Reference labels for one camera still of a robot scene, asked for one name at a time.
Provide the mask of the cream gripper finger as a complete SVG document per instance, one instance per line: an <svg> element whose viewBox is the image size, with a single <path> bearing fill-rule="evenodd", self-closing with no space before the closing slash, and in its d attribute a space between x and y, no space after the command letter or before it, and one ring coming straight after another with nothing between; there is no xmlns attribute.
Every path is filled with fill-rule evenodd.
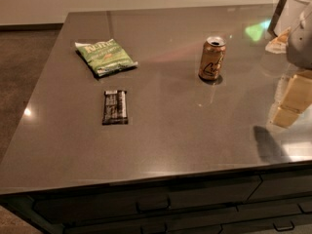
<svg viewBox="0 0 312 234"><path fill-rule="evenodd" d="M271 122L279 127L288 128L290 127L300 116L298 111L288 110L283 107L276 107L271 113Z"/></svg>
<svg viewBox="0 0 312 234"><path fill-rule="evenodd" d="M312 79L300 74L283 76L277 97L280 109L300 114L312 104Z"/></svg>

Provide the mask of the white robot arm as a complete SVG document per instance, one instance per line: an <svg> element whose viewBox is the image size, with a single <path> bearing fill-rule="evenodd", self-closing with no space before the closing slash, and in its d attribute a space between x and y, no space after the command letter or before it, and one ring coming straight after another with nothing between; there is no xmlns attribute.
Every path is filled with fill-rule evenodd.
<svg viewBox="0 0 312 234"><path fill-rule="evenodd" d="M291 126L312 104L312 4L293 22L286 45L290 69L277 86L270 122L282 128Z"/></svg>

